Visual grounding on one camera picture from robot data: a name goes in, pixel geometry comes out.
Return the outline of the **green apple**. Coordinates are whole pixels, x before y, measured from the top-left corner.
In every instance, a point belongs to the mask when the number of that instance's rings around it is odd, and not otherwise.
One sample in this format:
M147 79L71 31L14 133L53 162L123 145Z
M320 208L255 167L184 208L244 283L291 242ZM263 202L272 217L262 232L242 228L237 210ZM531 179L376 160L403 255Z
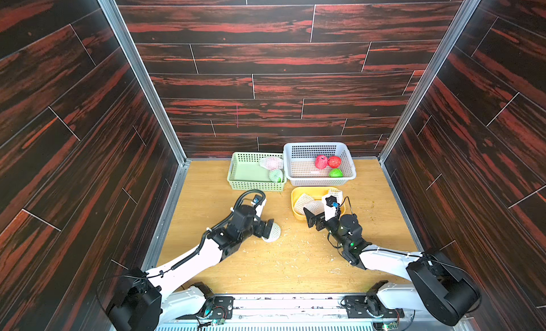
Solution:
M341 178L344 176L344 173L339 168L334 168L328 173L328 175L332 178Z
M280 169L270 170L269 179L273 183L282 183L284 181L284 173Z
M281 236L281 228L277 223L274 222L272 224L270 235L267 238L262 237L262 239L267 243L271 243L271 242L277 241L280 238L280 236Z

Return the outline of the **white foam net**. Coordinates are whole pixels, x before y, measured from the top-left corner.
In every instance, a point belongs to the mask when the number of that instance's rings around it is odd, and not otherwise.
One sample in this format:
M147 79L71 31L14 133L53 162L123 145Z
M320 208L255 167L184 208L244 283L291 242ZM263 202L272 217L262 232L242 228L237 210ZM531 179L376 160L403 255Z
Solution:
M314 214L324 212L324 205L321 200L315 200L308 194L302 194L294 204L294 211L297 214L305 215L304 208L309 209Z
M344 200L342 191L337 190L336 188L329 189L326 197L335 197L338 204L341 204Z

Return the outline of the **red apple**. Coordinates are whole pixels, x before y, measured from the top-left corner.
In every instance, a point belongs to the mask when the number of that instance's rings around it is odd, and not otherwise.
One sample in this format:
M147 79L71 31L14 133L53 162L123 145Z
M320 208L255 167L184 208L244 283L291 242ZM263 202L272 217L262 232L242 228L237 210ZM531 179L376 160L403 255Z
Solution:
M328 166L333 169L339 168L341 164L342 164L342 159L340 157L332 156L328 159Z

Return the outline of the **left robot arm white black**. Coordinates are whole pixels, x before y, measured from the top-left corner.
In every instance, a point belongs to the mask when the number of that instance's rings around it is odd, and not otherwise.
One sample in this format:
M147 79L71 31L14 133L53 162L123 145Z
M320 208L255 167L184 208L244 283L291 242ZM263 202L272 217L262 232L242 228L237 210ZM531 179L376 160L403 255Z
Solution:
M192 250L172 261L143 272L138 268L123 275L105 315L116 330L155 330L162 323L195 315L210 297L206 285L179 287L207 268L239 250L251 236L277 240L280 228L261 219L264 202L233 208L229 219L207 230Z

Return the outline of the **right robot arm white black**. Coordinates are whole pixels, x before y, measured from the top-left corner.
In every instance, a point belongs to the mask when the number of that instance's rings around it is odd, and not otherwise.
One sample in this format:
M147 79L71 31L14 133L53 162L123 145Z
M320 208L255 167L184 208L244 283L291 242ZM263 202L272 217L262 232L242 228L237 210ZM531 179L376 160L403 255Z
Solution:
M350 265L381 271L407 280L406 284L376 283L362 302L365 311L383 318L392 311L427 311L437 321L455 326L478 308L481 291L470 275L454 265L441 251L403 252L371 244L362 237L354 214L327 207L321 214L305 209L309 227L327 230L336 248Z

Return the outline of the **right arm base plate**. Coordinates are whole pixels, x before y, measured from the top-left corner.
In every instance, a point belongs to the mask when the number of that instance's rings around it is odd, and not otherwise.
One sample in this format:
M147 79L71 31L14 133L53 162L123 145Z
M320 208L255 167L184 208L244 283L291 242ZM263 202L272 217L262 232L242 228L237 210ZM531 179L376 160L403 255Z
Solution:
M350 319L356 318L404 318L401 309L386 308L375 295L346 295L340 306Z

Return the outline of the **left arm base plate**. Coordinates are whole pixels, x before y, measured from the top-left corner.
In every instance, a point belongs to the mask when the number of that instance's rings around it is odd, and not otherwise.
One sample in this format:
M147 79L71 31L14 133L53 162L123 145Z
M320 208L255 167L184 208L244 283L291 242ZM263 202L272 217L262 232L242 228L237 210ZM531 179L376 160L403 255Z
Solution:
M215 295L207 298L203 307L193 315L179 316L177 320L199 318L202 320L229 320L233 316L235 298L229 295Z

